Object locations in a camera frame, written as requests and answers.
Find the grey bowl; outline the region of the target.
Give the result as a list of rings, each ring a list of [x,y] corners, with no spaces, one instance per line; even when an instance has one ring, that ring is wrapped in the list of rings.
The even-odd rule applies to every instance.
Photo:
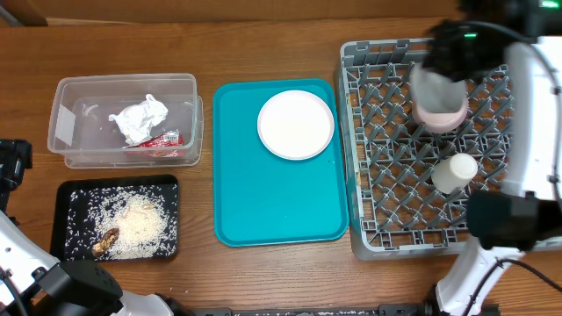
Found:
[[[415,65],[410,76],[414,101],[426,112],[453,113],[461,110],[466,98],[464,81],[453,82],[446,76]]]

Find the small white plate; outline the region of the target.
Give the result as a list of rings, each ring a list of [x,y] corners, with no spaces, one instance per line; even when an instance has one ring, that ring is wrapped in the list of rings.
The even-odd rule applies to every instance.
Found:
[[[466,118],[468,100],[465,99],[459,111],[452,113],[432,113],[425,111],[417,103],[413,104],[412,115],[419,126],[430,133],[448,133],[459,127]]]

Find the pale green cup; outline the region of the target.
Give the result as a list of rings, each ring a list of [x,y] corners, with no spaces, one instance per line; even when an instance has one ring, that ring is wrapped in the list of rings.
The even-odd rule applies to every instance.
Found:
[[[431,180],[436,188],[444,194],[451,194],[455,189],[463,189],[476,176],[477,161],[468,154],[455,154],[435,166]]]

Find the large white plate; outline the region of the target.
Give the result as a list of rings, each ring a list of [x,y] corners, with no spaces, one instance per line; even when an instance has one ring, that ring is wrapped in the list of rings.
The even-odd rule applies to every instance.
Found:
[[[302,161],[326,149],[335,133],[335,120],[320,97],[304,90],[287,90],[264,103],[257,132],[274,155]]]

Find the red snack wrapper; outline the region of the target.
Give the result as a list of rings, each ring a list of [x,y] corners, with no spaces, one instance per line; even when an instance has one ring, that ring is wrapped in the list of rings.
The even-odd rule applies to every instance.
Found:
[[[184,137],[179,130],[167,131],[137,146],[124,147],[126,154],[142,155],[154,158],[170,158],[185,156],[183,150],[171,149],[181,147]]]

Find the white napkin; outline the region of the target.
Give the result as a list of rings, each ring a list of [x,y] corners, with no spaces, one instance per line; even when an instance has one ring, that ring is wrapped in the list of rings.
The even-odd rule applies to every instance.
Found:
[[[111,114],[108,119],[115,122],[130,147],[138,146],[152,138],[151,130],[160,125],[168,115],[168,108],[152,94],[139,104],[127,106],[119,114]]]

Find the pile of white rice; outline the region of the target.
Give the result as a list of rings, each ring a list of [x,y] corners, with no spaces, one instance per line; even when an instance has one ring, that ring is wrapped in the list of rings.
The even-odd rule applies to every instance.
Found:
[[[174,183],[72,191],[63,258],[107,262],[175,255],[178,195]],[[118,240],[101,256],[94,257],[92,246],[112,228],[119,229]]]

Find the brown food piece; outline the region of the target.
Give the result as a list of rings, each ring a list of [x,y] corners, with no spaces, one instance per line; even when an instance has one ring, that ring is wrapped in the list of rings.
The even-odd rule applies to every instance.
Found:
[[[104,235],[102,238],[92,246],[91,253],[94,257],[99,257],[106,251],[108,251],[112,245],[118,240],[119,238],[119,229],[112,228]]]

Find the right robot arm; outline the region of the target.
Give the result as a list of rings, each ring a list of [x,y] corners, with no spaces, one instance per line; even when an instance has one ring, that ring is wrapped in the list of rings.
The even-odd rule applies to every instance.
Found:
[[[511,265],[539,241],[561,234],[561,4],[463,1],[460,20],[430,30],[414,69],[415,104],[431,114],[461,110],[461,84],[508,67],[515,109],[508,173],[501,190],[469,196],[470,239],[432,291],[432,315],[498,313],[485,298]]]

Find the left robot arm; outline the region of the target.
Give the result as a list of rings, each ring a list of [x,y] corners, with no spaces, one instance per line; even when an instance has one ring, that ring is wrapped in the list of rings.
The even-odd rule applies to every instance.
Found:
[[[173,175],[67,181],[45,251],[1,215],[3,315],[189,315],[162,294],[123,290],[101,262],[169,259],[178,246]]]

